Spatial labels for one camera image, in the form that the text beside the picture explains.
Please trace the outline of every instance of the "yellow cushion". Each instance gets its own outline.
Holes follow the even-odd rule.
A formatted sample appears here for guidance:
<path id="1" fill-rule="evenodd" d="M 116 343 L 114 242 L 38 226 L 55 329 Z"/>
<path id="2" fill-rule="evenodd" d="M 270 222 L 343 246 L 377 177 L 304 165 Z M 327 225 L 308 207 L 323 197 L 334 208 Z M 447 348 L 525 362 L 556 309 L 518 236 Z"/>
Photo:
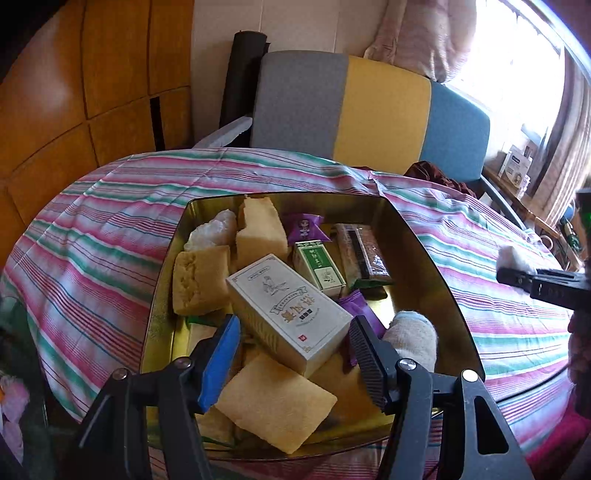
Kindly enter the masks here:
<path id="1" fill-rule="evenodd" d="M 349 57 L 333 159 L 405 173 L 421 154 L 430 103 L 431 83 L 425 77 Z"/>

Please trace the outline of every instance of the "white box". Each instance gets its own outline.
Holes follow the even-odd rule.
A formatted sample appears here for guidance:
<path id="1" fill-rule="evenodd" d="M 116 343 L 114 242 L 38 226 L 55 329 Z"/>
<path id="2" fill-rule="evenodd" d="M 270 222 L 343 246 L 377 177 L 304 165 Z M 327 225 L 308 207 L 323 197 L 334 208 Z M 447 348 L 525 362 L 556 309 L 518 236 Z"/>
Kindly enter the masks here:
<path id="1" fill-rule="evenodd" d="M 352 315 L 273 254 L 226 281 L 242 324 L 277 361 L 306 378 L 349 331 Z"/>
<path id="2" fill-rule="evenodd" d="M 502 177 L 519 188 L 523 177 L 531 166 L 531 158 L 525 157 L 515 149 L 509 150 L 501 167 Z"/>

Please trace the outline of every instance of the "wooden table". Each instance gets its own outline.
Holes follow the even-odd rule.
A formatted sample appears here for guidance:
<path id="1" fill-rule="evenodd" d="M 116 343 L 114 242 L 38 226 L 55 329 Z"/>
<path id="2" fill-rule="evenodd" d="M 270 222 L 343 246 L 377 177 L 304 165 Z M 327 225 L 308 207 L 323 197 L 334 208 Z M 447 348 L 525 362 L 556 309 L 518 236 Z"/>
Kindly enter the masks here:
<path id="1" fill-rule="evenodd" d="M 557 231 L 554 227 L 549 225 L 546 221 L 538 217 L 533 210 L 535 207 L 532 205 L 532 200 L 527 195 L 522 198 L 517 198 L 517 188 L 509 183 L 508 181 L 499 178 L 498 172 L 495 172 L 491 168 L 484 166 L 482 174 L 493 183 L 498 189 L 509 199 L 513 210 L 523 220 L 525 224 L 532 222 L 535 226 L 548 233 L 556 242 L 559 242 L 566 252 L 567 257 L 570 260 L 570 267 L 568 270 L 576 271 L 583 266 L 578 255 L 574 252 L 571 246 L 566 242 L 566 239 L 562 236 L 560 231 Z"/>
<path id="2" fill-rule="evenodd" d="M 485 166 L 482 173 L 487 180 L 492 182 L 496 187 L 498 187 L 501 190 L 501 192 L 504 195 L 509 197 L 513 210 L 515 210 L 517 215 L 521 217 L 524 223 L 531 220 L 534 222 L 536 226 L 548 232 L 548 234 L 552 238 L 559 240 L 562 237 L 560 232 L 557 232 L 552 226 L 548 225 L 544 220 L 542 220 L 532 211 L 531 199 L 528 196 L 524 195 L 520 199 L 517 198 L 517 188 L 508 181 L 500 179 L 498 177 L 498 173 L 493 171 L 489 167 Z"/>

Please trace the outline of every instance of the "purple candy wrapper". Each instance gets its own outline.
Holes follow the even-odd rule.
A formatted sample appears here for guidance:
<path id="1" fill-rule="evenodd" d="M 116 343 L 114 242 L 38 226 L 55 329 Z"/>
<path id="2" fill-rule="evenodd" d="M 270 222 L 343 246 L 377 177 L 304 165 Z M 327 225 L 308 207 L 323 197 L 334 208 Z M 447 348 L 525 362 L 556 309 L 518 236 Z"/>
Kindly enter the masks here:
<path id="1" fill-rule="evenodd" d="M 322 220 L 324 219 L 320 215 L 311 215 L 309 213 L 292 213 L 283 216 L 283 225 L 287 232 L 287 244 L 293 245 L 296 242 L 306 242 L 308 240 L 330 242 L 330 238 L 320 230 Z"/>
<path id="2" fill-rule="evenodd" d="M 343 307 L 351 315 L 363 315 L 367 319 L 371 329 L 374 331 L 376 336 L 381 339 L 386 333 L 386 327 L 379 321 L 374 311 L 369 307 L 363 295 L 359 290 L 353 290 L 348 296 L 338 299 L 336 301 L 341 307 Z M 352 367 L 357 365 L 357 359 L 355 358 L 355 351 L 353 345 L 349 341 L 349 363 Z"/>

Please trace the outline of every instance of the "metal bolt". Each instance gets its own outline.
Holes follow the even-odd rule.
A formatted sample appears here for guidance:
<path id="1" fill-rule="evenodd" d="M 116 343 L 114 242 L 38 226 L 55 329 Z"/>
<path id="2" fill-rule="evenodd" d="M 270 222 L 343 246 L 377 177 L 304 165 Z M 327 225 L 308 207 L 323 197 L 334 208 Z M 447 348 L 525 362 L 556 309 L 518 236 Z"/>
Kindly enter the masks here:
<path id="1" fill-rule="evenodd" d="M 188 356 L 180 356 L 174 361 L 174 366 L 180 370 L 185 370 L 191 366 L 191 359 Z"/>
<path id="2" fill-rule="evenodd" d="M 475 382 L 478 380 L 478 374 L 474 370 L 464 370 L 462 376 L 467 382 Z"/>
<path id="3" fill-rule="evenodd" d="M 125 380 L 129 371 L 126 368 L 118 368 L 111 375 L 115 380 Z"/>
<path id="4" fill-rule="evenodd" d="M 404 370 L 414 370 L 417 367 L 417 363 L 410 358 L 403 358 L 398 362 L 400 368 Z"/>

